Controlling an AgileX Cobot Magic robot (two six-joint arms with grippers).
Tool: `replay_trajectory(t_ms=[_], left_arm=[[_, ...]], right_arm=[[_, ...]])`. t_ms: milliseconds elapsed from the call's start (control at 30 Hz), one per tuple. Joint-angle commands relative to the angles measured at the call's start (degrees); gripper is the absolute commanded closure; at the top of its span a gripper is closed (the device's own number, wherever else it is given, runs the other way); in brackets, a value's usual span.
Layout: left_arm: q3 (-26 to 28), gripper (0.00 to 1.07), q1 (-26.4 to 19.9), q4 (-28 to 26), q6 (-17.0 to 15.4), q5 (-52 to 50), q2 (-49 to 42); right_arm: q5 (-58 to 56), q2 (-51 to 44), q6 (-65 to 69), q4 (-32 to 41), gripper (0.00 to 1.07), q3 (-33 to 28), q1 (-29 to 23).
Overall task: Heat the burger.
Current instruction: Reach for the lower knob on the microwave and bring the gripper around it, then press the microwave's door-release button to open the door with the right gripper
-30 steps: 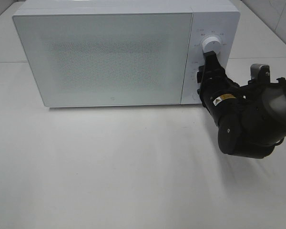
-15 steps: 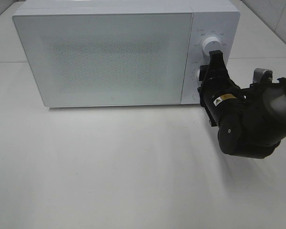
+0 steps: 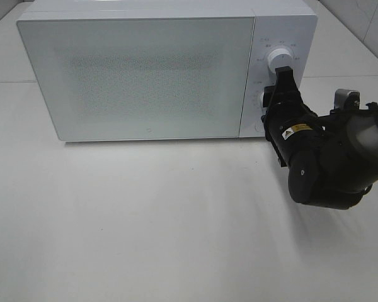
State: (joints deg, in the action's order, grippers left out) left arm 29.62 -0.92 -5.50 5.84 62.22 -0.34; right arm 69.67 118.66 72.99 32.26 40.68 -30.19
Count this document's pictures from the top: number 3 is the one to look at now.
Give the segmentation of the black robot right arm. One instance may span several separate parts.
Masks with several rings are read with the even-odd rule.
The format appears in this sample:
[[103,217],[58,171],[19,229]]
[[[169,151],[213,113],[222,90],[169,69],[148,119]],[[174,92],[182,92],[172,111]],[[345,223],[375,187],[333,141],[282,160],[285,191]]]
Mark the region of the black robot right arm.
[[296,88],[265,88],[261,117],[279,164],[288,167],[290,197],[299,204],[347,210],[378,181],[378,103],[360,109],[355,91],[336,91],[318,116]]

